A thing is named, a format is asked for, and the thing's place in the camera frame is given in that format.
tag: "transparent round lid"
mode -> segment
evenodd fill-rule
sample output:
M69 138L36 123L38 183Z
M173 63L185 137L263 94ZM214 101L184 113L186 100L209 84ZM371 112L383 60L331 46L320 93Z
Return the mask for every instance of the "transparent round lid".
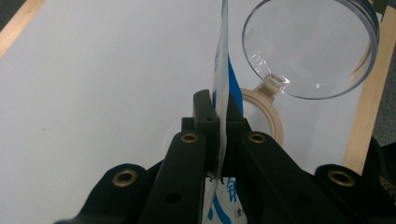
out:
M245 22L242 44L255 73L284 93L326 99L370 73L378 20L360 0L264 0Z

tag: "wooden frame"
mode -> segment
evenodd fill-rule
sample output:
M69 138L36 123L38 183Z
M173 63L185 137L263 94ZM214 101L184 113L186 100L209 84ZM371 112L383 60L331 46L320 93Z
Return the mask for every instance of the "wooden frame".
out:
M27 0L0 33L0 58L6 53L45 0ZM363 84L343 165L361 174L396 43L396 9L387 7L380 28L380 44L372 74Z

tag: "white table surface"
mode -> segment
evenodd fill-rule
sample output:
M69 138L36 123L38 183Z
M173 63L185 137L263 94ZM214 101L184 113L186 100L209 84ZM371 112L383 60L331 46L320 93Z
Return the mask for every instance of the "white table surface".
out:
M258 79L240 35L258 2L230 2L230 54L245 88ZM212 88L220 5L46 1L0 60L0 223L73 217L108 169L162 160L192 95ZM360 92L276 97L284 148L303 169L342 163Z

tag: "gray carpet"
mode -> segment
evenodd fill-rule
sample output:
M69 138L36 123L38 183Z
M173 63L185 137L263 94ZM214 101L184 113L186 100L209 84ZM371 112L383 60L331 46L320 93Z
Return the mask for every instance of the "gray carpet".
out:
M24 2L25 0L0 0L0 31ZM396 7L396 0L389 0L389 5ZM373 137L381 146L396 142L396 48L376 118Z

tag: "brass screw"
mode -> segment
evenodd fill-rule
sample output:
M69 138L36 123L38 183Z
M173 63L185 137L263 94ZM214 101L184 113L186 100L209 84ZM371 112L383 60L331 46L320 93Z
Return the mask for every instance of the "brass screw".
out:
M181 136L181 140L185 143L193 143L198 141L198 135L195 133L186 133Z
M327 176L330 178L330 180L338 185L344 186L344 187L353 187L356 184L355 179L350 176L348 173L340 170L330 170L327 173Z
M137 172L131 169L119 171L113 177L113 184L123 188L132 185L137 179Z
M265 136L260 133L253 133L248 137L248 139L254 143L264 143L265 142Z

